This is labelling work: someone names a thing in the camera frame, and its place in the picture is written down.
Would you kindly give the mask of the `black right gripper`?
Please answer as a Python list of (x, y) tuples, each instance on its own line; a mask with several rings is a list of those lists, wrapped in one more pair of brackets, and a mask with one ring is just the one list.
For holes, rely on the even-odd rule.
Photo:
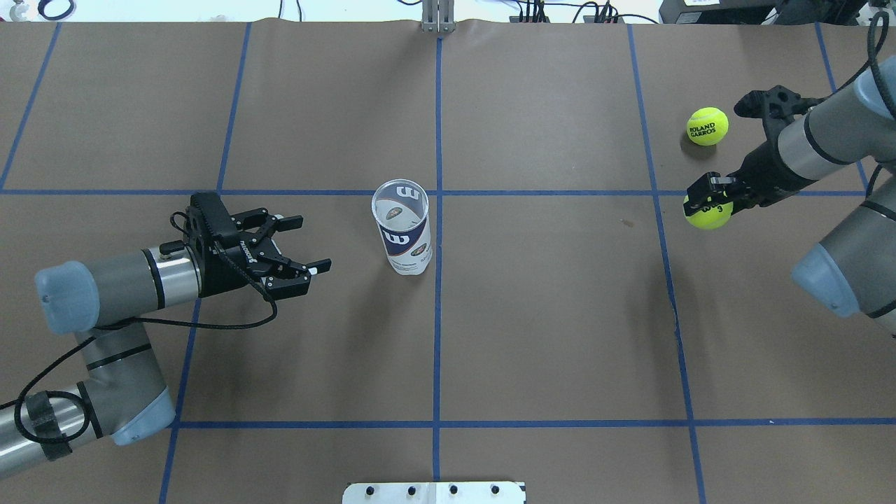
[(686, 202), (682, 204), (685, 216), (730, 203), (727, 191), (734, 188), (734, 208), (752, 209), (770, 207), (793, 197), (813, 184), (808, 178), (797, 175), (781, 159), (772, 147), (758, 147), (745, 156), (739, 169), (721, 176), (719, 172), (706, 172), (686, 189)]

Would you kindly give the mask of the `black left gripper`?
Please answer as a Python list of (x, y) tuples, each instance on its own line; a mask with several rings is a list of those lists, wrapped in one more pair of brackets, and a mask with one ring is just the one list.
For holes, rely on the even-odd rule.
[(234, 215), (240, 236), (239, 246), (218, 250), (210, 261), (200, 262), (199, 297), (201, 299), (240, 289), (259, 281), (266, 294), (279, 301), (308, 293), (312, 278), (329, 272), (332, 259), (316, 262), (295, 262), (281, 255), (273, 235), (291, 232), (303, 226), (302, 215), (282, 216), (266, 208), (256, 208)]

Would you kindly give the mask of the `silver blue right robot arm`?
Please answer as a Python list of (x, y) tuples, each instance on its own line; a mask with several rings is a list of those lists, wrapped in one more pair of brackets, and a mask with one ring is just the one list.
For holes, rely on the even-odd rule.
[(871, 63), (831, 95), (777, 85), (735, 105), (764, 140), (737, 169), (688, 186), (681, 211), (710, 229), (737, 214), (796, 197), (849, 197), (846, 213), (792, 268), (791, 277), (839, 318), (862, 315), (894, 333), (894, 57)]

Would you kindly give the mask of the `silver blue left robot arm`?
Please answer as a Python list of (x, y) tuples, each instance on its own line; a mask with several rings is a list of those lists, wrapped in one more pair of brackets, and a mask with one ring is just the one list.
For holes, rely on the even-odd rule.
[[(35, 284), (48, 328), (76, 347), (29, 380), (2, 405), (2, 477), (71, 455), (100, 438), (118, 446), (170, 427), (175, 401), (147, 325), (247, 330), (277, 316), (277, 302), (300, 297), (330, 259), (295, 262), (273, 239), (301, 228), (300, 215), (257, 208), (230, 213), (200, 192), (171, 225), (179, 239), (96, 261), (41, 270)], [(271, 307), (252, 323), (199, 323), (156, 312), (249, 287)]]

